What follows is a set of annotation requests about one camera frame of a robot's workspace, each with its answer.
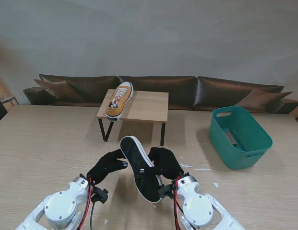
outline robotic hand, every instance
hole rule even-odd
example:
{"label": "robotic hand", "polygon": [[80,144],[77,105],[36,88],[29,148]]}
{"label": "robotic hand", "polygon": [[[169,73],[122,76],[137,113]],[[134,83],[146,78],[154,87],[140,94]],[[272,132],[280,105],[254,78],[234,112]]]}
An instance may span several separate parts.
{"label": "robotic hand", "polygon": [[186,230],[209,227],[213,222],[215,211],[221,215],[222,220],[214,230],[245,230],[212,195],[200,194],[200,184],[189,173],[184,174],[170,150],[151,148],[148,157],[154,163],[152,173],[173,180],[172,184],[162,186],[158,192],[162,198],[166,196],[174,198],[175,216],[177,199],[184,201],[183,209],[179,207],[179,210],[182,213],[180,221]]}
{"label": "robotic hand", "polygon": [[[104,180],[109,173],[125,169],[128,166],[127,162],[118,160],[120,158],[125,157],[119,149],[104,155],[88,172],[87,177],[80,174],[69,183],[66,191],[48,195],[16,230],[47,230],[38,224],[43,215],[46,216],[53,229],[80,230],[89,208],[90,199],[92,202],[105,203],[107,201],[108,191],[101,190],[95,185]],[[76,209],[84,202],[86,202],[86,209],[82,215],[82,212],[77,212]]]}

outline shoe sole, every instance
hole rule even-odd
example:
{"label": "shoe sole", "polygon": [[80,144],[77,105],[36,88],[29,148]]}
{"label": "shoe sole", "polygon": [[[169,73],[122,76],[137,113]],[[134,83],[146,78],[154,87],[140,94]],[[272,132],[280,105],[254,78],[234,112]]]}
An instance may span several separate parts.
{"label": "shoe sole", "polygon": [[[147,165],[148,165],[149,167],[154,167],[152,161],[149,159],[148,155],[147,155],[146,152],[144,151],[143,146],[141,145],[140,141],[139,141],[136,137],[134,137],[134,136],[126,136],[126,137],[122,138],[121,141],[120,141],[120,149],[121,149],[121,151],[123,152],[123,155],[124,155],[124,156],[126,157],[126,159],[129,161],[130,166],[132,167],[133,171],[134,171],[134,164],[131,163],[132,160],[130,160],[130,159],[133,157],[133,153],[131,153],[131,154],[127,154],[127,153],[125,152],[125,149],[123,149],[122,144],[121,144],[122,140],[125,139],[125,138],[131,138],[131,139],[133,139],[133,141],[135,142],[135,144],[136,144],[136,146],[137,146],[137,148],[138,148],[138,150],[139,150],[139,152],[140,152],[142,158],[144,159],[144,161],[147,163]],[[157,179],[157,181],[158,181],[159,186],[161,186],[163,183],[162,183],[162,180],[161,180],[160,176],[156,175],[156,179]],[[162,199],[162,198],[160,198],[158,201],[155,201],[155,202],[154,202],[154,201],[150,201],[150,200],[148,200],[147,198],[145,198],[145,197],[142,195],[142,193],[139,191],[139,189],[138,189],[138,187],[137,187],[137,184],[136,184],[136,188],[137,188],[138,192],[140,193],[140,195],[141,195],[145,200],[147,200],[147,201],[150,202],[150,203],[158,203],[158,202],[161,201],[161,199]]]}
{"label": "shoe sole", "polygon": [[[129,82],[129,84],[131,85],[131,94],[130,94],[129,98],[127,99],[126,103],[129,102],[130,99],[132,99],[133,94],[134,94],[133,85],[130,82]],[[122,117],[123,110],[124,110],[124,107],[125,107],[126,103],[123,106],[122,112],[118,116],[109,116],[108,114],[106,114],[108,120],[110,120],[110,121],[119,121],[120,118]]]}

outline throw pillow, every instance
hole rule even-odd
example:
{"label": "throw pillow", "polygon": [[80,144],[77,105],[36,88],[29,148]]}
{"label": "throw pillow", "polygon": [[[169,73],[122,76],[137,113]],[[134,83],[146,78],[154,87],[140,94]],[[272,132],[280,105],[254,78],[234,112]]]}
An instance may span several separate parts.
{"label": "throw pillow", "polygon": [[267,106],[280,101],[292,92],[264,92],[253,89],[236,105],[245,109],[265,110]]}
{"label": "throw pillow", "polygon": [[43,80],[36,80],[46,92],[54,96],[56,99],[64,102],[84,102],[84,100],[74,91],[74,89],[66,81],[47,82]]}

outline wooden table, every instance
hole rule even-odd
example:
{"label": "wooden table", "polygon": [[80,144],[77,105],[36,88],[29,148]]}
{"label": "wooden table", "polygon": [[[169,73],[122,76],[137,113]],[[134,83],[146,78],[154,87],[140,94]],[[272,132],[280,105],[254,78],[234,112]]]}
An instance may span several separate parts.
{"label": "wooden table", "polygon": [[[107,119],[106,108],[115,90],[108,90],[97,113],[104,141],[108,140],[114,122],[110,122],[105,135],[102,119]],[[133,98],[126,103],[121,120],[162,123],[160,145],[164,145],[165,128],[168,119],[168,93],[134,91]]]}
{"label": "wooden table", "polygon": [[[0,230],[15,229],[49,194],[67,189],[104,154],[133,133],[149,152],[159,145],[154,123],[118,121],[102,140],[98,108],[19,105],[0,121]],[[212,113],[168,112],[165,147],[247,230],[298,230],[298,124],[290,115],[254,114],[274,141],[254,167],[232,171],[208,137]],[[194,169],[207,168],[210,171]],[[148,203],[138,193],[133,172],[111,173],[99,185],[109,191],[96,203],[96,230],[173,230],[172,200]],[[87,218],[84,230],[89,229]]]}

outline sneaker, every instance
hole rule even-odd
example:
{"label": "sneaker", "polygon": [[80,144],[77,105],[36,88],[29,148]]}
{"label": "sneaker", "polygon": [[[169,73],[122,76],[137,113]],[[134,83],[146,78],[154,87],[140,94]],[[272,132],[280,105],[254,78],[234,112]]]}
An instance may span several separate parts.
{"label": "sneaker", "polygon": [[133,97],[133,92],[133,85],[128,81],[116,88],[106,108],[106,116],[110,121],[118,121],[122,117],[124,106]]}
{"label": "sneaker", "polygon": [[136,137],[127,136],[120,141],[120,148],[134,171],[134,179],[139,193],[151,203],[161,200],[158,190],[162,185],[160,176],[146,173],[148,167],[154,167],[143,146]]}

